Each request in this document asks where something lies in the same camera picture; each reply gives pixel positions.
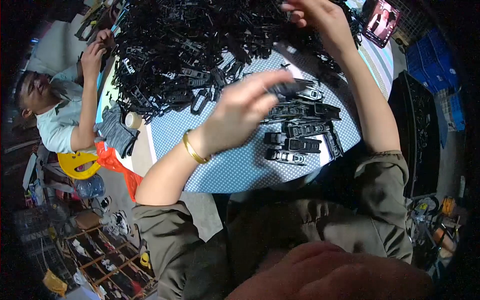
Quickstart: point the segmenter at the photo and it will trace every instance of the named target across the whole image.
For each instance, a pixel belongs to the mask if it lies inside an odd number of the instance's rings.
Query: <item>black plastic crate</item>
[[[400,147],[409,178],[404,195],[415,197],[437,190],[440,167],[440,134],[430,91],[406,71],[392,85],[388,100],[395,116]]]

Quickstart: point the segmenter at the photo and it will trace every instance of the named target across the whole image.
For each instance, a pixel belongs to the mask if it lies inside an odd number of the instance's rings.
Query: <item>smartphone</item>
[[[400,11],[385,0],[377,0],[363,35],[380,48],[384,48],[400,20]]]

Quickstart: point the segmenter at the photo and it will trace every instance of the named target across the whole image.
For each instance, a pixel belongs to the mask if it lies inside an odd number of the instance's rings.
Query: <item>table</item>
[[[351,7],[361,6],[362,0],[349,0]],[[295,78],[312,79],[308,73],[309,68],[316,65],[311,58],[298,56],[291,53],[291,49],[277,45],[278,51],[272,51],[267,60],[253,60],[251,65],[246,65],[243,72],[261,72],[280,68],[280,64],[291,63],[289,70]],[[380,49],[373,43],[363,38],[359,53],[367,63],[375,81],[377,82],[385,99],[388,99],[393,82],[393,58],[391,46],[388,44]],[[224,63],[228,63],[233,56],[229,53],[224,56]],[[103,75],[100,102],[98,105],[97,122],[101,121],[101,111],[108,105],[110,95],[117,99],[118,90],[110,83],[113,78],[113,68],[107,66]],[[360,124],[351,92],[345,81],[340,82],[339,88],[321,84],[316,86],[324,93],[324,103],[342,109],[342,121],[334,121],[343,150],[347,151],[360,141]],[[190,109],[182,112],[169,112],[161,118],[154,119],[150,124],[140,127],[138,140],[133,148],[132,156],[119,161],[128,169],[144,176],[149,168],[159,158],[165,155],[174,145],[180,142],[187,129],[193,129],[202,124],[215,107],[214,102],[208,102],[201,115],[194,116]],[[205,165],[200,165],[185,184],[187,192],[233,193],[258,189],[281,182],[290,181],[307,175],[326,165],[329,157],[325,143],[320,154],[309,154],[306,157],[306,166],[291,166],[264,159],[268,146],[263,143],[265,132],[279,132],[281,123],[262,125],[252,135],[247,144],[241,148],[231,149],[212,157]]]

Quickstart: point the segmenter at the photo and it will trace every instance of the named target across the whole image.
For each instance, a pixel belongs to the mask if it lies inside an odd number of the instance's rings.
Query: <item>light blue shirt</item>
[[[51,80],[53,92],[63,101],[49,111],[36,116],[36,126],[43,145],[56,153],[73,153],[70,145],[72,131],[80,123],[82,93],[84,89],[75,83],[78,79],[77,65],[55,75]],[[96,154],[95,148],[80,152]]]

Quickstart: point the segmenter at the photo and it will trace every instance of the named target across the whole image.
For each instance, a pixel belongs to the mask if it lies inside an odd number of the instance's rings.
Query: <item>gray glove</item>
[[[94,132],[100,130],[102,133],[95,139],[95,142],[106,142],[109,147],[115,148],[120,153],[121,158],[125,158],[127,155],[131,156],[133,145],[140,131],[127,128],[122,122],[120,106],[113,100],[110,101],[110,104],[112,107],[105,107],[102,112],[103,121],[93,126]]]

